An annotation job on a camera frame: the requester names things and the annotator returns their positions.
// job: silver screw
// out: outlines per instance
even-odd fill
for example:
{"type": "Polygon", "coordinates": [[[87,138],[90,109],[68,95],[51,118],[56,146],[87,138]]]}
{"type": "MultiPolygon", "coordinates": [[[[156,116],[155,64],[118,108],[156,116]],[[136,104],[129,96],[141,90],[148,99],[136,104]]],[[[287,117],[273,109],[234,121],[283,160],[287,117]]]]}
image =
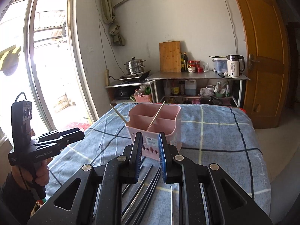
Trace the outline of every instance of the silver screw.
{"type": "Polygon", "coordinates": [[[184,157],[183,157],[182,155],[176,155],[176,156],[174,157],[174,159],[175,159],[176,161],[182,161],[182,160],[184,159],[184,157]]]}
{"type": "Polygon", "coordinates": [[[89,171],[92,168],[92,166],[90,164],[84,164],[82,166],[82,170],[83,171],[89,171]]]}
{"type": "Polygon", "coordinates": [[[211,164],[209,167],[210,167],[210,169],[215,170],[215,171],[217,171],[219,169],[219,166],[215,163],[211,164]]]}
{"type": "Polygon", "coordinates": [[[118,156],[117,159],[119,162],[124,162],[124,161],[126,161],[127,157],[126,156],[118,156]]]}

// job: stainless steel pot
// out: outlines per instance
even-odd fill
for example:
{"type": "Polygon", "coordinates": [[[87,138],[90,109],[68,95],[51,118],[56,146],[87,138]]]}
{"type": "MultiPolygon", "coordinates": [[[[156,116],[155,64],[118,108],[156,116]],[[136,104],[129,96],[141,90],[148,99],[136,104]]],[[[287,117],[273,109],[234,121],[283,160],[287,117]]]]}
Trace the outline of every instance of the stainless steel pot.
{"type": "Polygon", "coordinates": [[[131,61],[128,61],[126,65],[126,70],[128,74],[136,74],[144,72],[144,62],[142,59],[132,58],[131,61]]]}

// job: cutting board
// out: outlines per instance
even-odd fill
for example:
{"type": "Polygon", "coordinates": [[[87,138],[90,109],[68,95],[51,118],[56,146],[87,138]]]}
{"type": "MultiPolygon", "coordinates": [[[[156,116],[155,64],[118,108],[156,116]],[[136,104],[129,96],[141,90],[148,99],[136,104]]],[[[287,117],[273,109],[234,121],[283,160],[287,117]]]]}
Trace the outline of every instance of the cutting board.
{"type": "Polygon", "coordinates": [[[161,72],[181,72],[180,41],[159,43],[161,72]]]}

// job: white label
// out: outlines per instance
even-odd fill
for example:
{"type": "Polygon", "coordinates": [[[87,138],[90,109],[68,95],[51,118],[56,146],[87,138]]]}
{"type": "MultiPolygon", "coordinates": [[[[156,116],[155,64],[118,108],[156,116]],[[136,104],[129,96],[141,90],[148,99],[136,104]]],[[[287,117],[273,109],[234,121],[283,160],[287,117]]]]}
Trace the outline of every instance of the white label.
{"type": "Polygon", "coordinates": [[[147,143],[147,145],[149,145],[149,146],[155,146],[155,147],[158,147],[158,141],[157,141],[157,139],[150,138],[150,137],[146,137],[146,143],[147,143]]]}

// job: pink plastic basket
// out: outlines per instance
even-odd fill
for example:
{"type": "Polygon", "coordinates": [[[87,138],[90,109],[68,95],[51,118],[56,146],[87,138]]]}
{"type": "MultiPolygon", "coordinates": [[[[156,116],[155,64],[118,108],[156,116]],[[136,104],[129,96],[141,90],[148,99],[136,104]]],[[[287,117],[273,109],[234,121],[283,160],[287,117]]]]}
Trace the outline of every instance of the pink plastic basket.
{"type": "Polygon", "coordinates": [[[147,102],[152,103],[152,96],[151,95],[138,95],[134,96],[136,102],[147,102]]]}
{"type": "Polygon", "coordinates": [[[158,134],[164,132],[168,144],[181,149],[181,107],[164,105],[158,117],[147,130],[161,104],[138,104],[129,111],[129,126],[126,125],[132,142],[137,132],[143,134],[142,155],[159,161],[158,134]]]}

